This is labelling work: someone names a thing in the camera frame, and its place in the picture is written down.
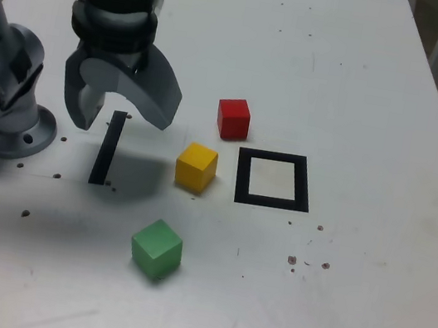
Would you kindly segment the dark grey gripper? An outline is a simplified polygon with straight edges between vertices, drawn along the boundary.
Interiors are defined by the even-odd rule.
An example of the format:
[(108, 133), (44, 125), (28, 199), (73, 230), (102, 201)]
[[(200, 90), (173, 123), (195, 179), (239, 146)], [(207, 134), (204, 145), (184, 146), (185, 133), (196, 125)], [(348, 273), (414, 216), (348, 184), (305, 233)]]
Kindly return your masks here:
[(146, 65), (141, 66), (144, 55), (144, 51), (105, 51), (79, 40), (66, 61), (64, 83), (66, 107), (77, 128), (88, 130), (92, 126), (106, 92), (126, 98), (157, 129), (165, 130), (172, 124), (183, 97), (177, 78), (156, 46), (148, 48)]

